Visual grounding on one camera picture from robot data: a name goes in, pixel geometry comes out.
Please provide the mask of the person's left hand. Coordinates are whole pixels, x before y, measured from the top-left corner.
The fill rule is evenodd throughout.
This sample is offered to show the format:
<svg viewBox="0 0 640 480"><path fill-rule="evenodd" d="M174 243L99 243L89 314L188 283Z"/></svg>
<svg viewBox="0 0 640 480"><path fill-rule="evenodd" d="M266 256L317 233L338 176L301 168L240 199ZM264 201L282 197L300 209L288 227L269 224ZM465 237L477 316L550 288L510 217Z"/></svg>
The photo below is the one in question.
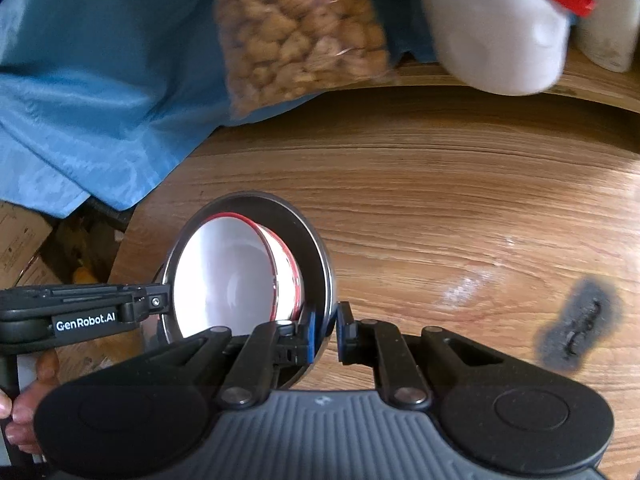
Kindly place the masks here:
<svg viewBox="0 0 640 480"><path fill-rule="evenodd" d="M47 350L36 361L36 379L14 401L1 393L1 419L9 419L4 434L9 444L21 452L41 453L35 435L34 416L41 401L60 385L59 371L58 354L54 349Z"/></svg>

